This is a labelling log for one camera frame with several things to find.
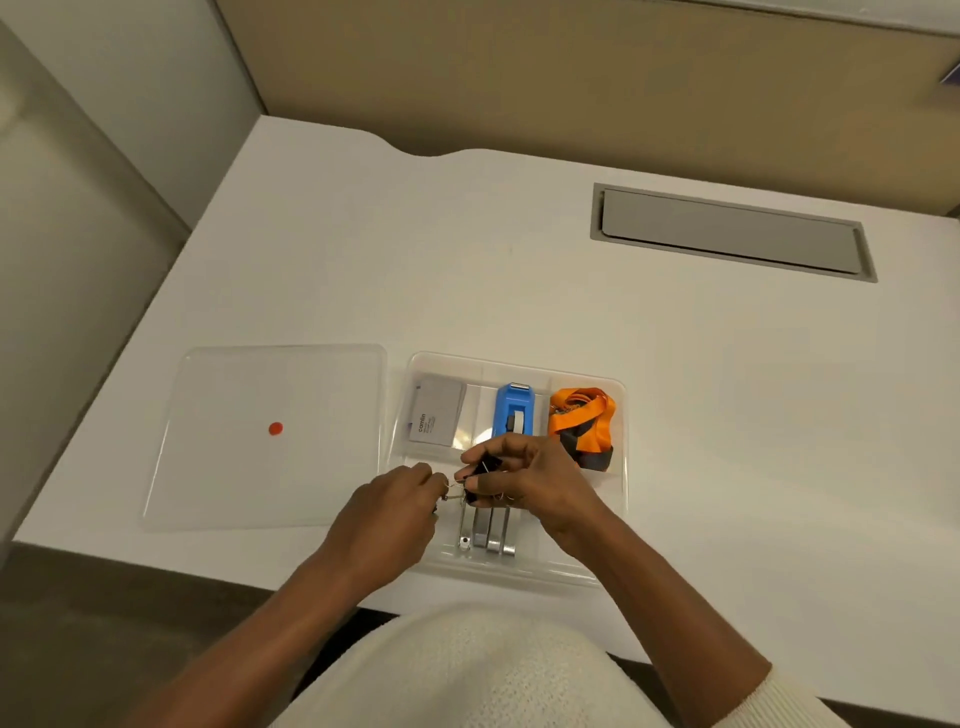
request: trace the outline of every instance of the desk surface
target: desk surface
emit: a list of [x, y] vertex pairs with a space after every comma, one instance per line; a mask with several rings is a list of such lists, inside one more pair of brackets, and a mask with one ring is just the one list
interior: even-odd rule
[[[859, 220], [879, 282], [591, 240], [595, 182]], [[262, 118], [16, 539], [275, 588], [323, 528], [141, 529], [174, 372], [350, 342], [386, 348], [390, 412], [418, 351], [619, 379], [632, 526], [820, 695], [960, 722], [957, 221]], [[365, 604], [454, 600], [644, 659], [600, 590], [410, 572]]]

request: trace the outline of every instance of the beige cubicle wall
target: beige cubicle wall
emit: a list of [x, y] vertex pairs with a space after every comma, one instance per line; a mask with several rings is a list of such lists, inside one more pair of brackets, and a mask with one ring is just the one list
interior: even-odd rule
[[271, 114], [919, 212], [960, 38], [660, 0], [219, 0]]

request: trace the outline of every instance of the clear plastic lid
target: clear plastic lid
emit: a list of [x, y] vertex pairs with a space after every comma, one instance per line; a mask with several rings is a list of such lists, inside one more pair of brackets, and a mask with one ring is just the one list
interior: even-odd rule
[[180, 363], [150, 530], [327, 524], [379, 468], [376, 345], [195, 349]]

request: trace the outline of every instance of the person's right hand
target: person's right hand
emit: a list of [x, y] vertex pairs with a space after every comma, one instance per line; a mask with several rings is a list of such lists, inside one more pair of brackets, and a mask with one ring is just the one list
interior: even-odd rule
[[[471, 475], [485, 452], [503, 460], [502, 469]], [[454, 477], [467, 479], [467, 490], [479, 496], [476, 507], [525, 508], [574, 558], [580, 558], [593, 529], [616, 518], [584, 478], [580, 466], [551, 438], [508, 432], [474, 446], [460, 459], [468, 466]]]

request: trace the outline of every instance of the white sweater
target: white sweater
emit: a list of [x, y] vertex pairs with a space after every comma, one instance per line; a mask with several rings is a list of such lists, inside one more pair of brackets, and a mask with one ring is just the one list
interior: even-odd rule
[[[646, 695], [579, 632], [463, 605], [400, 617], [371, 632], [274, 723], [320, 725], [668, 727]], [[718, 723], [845, 725], [776, 670]]]

